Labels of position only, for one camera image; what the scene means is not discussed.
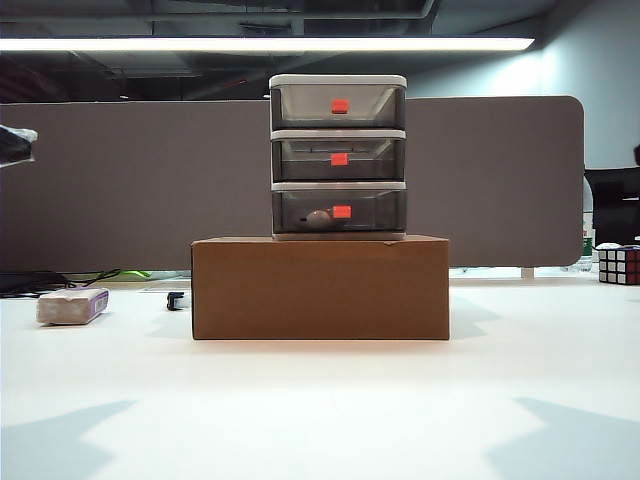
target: gray desk divider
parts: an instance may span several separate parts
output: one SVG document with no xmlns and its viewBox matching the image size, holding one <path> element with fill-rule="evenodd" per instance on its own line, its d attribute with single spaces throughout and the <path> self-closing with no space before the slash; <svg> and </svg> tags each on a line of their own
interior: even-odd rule
<svg viewBox="0 0 640 480">
<path fill-rule="evenodd" d="M 580 255 L 583 111 L 571 97 L 407 100 L 412 234 L 455 266 Z M 16 104 L 36 162 L 0 171 L 0 270 L 182 270 L 189 245 L 269 235 L 267 101 Z"/>
</svg>

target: black object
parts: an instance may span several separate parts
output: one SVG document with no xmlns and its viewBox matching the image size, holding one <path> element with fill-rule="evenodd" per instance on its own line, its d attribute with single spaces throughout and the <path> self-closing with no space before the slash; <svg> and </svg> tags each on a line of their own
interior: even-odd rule
<svg viewBox="0 0 640 480">
<path fill-rule="evenodd" d="M 31 142 L 5 128 L 0 128 L 0 164 L 31 158 Z"/>
<path fill-rule="evenodd" d="M 637 243 L 640 235 L 640 167 L 585 170 L 593 193 L 596 245 Z"/>
<path fill-rule="evenodd" d="M 169 292 L 167 294 L 167 309 L 172 312 L 181 310 L 181 308 L 176 307 L 177 301 L 181 298 L 184 298 L 184 292 Z"/>
<path fill-rule="evenodd" d="M 0 298 L 38 297 L 70 286 L 73 284 L 56 272 L 0 272 Z"/>
</svg>

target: rubik's cube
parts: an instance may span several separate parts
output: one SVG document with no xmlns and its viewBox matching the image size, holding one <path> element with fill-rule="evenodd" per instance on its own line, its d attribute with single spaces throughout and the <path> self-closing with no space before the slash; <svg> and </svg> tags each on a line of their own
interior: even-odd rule
<svg viewBox="0 0 640 480">
<path fill-rule="evenodd" d="M 600 281 L 640 285 L 640 248 L 598 250 Z"/>
</svg>

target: ceiling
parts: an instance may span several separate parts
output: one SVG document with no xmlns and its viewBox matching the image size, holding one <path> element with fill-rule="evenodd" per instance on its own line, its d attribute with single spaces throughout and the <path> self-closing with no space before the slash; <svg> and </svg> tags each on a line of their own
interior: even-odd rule
<svg viewBox="0 0 640 480">
<path fill-rule="evenodd" d="M 562 0 L 4 0 L 4 37 L 540 38 Z M 274 73 L 409 75 L 478 54 L 3 53 L 0 102 L 261 98 Z"/>
</svg>

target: plastic drawer unit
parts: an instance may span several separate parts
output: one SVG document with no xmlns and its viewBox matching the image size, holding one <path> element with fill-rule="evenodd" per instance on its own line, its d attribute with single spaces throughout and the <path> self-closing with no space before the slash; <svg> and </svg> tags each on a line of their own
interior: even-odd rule
<svg viewBox="0 0 640 480">
<path fill-rule="evenodd" d="M 404 130 L 406 88 L 399 75 L 276 75 L 269 80 L 271 130 Z"/>
<path fill-rule="evenodd" d="M 404 237 L 404 182 L 277 183 L 272 201 L 277 240 Z"/>
<path fill-rule="evenodd" d="M 402 130 L 277 130 L 273 181 L 404 180 L 405 138 Z"/>
</svg>

